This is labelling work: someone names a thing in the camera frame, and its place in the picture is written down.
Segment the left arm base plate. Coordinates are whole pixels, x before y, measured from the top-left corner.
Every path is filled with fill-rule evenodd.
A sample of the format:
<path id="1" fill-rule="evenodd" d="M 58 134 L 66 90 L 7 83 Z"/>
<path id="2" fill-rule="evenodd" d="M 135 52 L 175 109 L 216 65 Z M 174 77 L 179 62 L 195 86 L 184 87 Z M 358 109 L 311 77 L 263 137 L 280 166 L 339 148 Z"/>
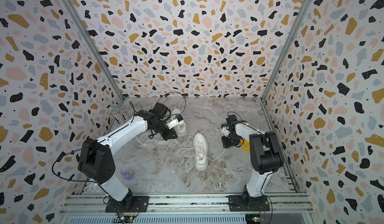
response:
<path id="1" fill-rule="evenodd" d="M 120 202 L 108 198 L 106 213 L 145 213 L 150 200 L 149 196 L 128 196 Z"/>

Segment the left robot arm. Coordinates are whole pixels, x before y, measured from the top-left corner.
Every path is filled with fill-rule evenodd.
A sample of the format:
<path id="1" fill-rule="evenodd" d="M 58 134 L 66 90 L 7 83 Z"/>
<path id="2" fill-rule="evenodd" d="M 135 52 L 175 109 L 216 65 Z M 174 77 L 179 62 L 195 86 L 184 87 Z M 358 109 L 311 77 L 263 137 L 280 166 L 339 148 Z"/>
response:
<path id="1" fill-rule="evenodd" d="M 184 123 L 181 112 L 164 117 L 170 109 L 157 102 L 149 111 L 140 110 L 125 124 L 96 140 L 83 142 L 78 170 L 94 180 L 113 200 L 124 202 L 130 189 L 118 178 L 114 155 L 131 139 L 151 130 L 167 141 L 178 137 L 175 127 Z"/>

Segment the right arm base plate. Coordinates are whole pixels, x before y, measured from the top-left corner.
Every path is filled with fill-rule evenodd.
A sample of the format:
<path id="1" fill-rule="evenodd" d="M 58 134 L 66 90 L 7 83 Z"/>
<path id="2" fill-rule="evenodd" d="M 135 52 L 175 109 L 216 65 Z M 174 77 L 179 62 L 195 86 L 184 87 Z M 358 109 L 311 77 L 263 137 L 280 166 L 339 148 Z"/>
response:
<path id="1" fill-rule="evenodd" d="M 254 198 L 245 192 L 242 195 L 228 196 L 228 201 L 231 212 L 270 211 L 270 202 L 266 195 Z"/>

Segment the white sneaker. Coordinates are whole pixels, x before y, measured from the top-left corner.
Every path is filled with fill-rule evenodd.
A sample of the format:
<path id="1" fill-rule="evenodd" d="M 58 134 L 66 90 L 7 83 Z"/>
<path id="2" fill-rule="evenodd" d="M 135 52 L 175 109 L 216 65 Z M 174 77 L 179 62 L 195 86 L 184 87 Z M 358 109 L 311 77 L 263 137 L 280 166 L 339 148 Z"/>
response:
<path id="1" fill-rule="evenodd" d="M 177 115 L 181 114 L 181 110 L 175 108 L 172 110 L 171 114 L 176 117 Z M 179 121 L 178 124 L 174 127 L 174 129 L 178 137 L 183 137 L 188 134 L 188 127 L 187 127 L 187 124 L 184 122 L 184 120 Z"/>
<path id="2" fill-rule="evenodd" d="M 201 133 L 197 133 L 194 136 L 192 147 L 182 147 L 178 143 L 178 141 L 176 141 L 176 143 L 182 150 L 189 150 L 189 149 L 195 150 L 195 168 L 201 172 L 205 171 L 208 168 L 209 161 L 211 161 L 211 162 L 216 161 L 225 153 L 225 150 L 223 150 L 223 152 L 220 155 L 218 155 L 216 158 L 214 158 L 214 159 L 209 158 L 209 156 L 208 156 L 208 150 L 209 150 L 208 140 Z"/>

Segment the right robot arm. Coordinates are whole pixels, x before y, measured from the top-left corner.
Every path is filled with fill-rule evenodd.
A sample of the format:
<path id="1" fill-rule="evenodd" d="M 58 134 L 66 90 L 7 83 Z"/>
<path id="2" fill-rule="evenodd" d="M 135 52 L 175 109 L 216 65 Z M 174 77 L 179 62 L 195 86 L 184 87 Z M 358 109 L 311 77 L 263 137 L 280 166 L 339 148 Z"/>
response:
<path id="1" fill-rule="evenodd" d="M 245 185 L 245 198 L 260 199 L 274 173 L 284 165 L 282 149 L 273 131 L 260 131 L 236 115 L 229 115 L 221 125 L 221 139 L 225 149 L 240 147 L 243 141 L 249 143 L 250 160 L 254 169 L 250 181 Z"/>

